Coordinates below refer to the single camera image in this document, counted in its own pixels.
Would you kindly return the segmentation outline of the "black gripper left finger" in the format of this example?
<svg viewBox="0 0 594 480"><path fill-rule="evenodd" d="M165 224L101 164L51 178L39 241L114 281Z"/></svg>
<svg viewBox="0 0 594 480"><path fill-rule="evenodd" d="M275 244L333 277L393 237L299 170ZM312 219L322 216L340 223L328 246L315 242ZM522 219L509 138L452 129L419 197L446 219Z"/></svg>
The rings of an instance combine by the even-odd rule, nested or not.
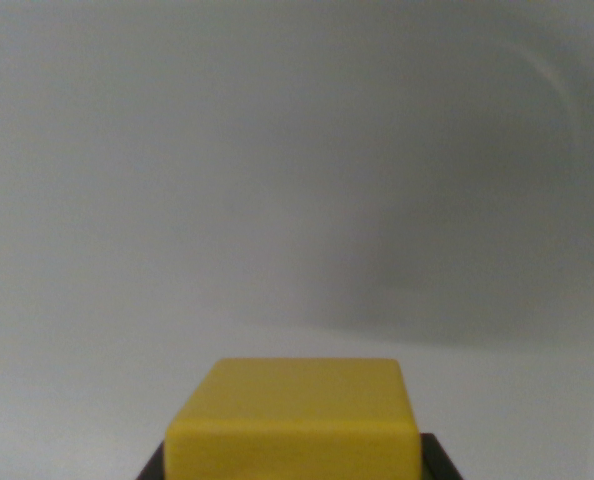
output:
<svg viewBox="0 0 594 480"><path fill-rule="evenodd" d="M150 459L142 468L136 480L164 480L164 443L154 451Z"/></svg>

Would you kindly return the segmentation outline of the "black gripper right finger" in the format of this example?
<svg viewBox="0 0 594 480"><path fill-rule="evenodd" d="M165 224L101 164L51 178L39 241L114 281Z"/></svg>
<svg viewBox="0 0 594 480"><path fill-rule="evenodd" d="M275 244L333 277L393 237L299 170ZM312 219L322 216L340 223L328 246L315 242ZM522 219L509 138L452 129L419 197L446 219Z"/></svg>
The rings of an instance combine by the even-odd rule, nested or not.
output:
<svg viewBox="0 0 594 480"><path fill-rule="evenodd" d="M434 434L422 433L421 447L422 480L463 480L463 476Z"/></svg>

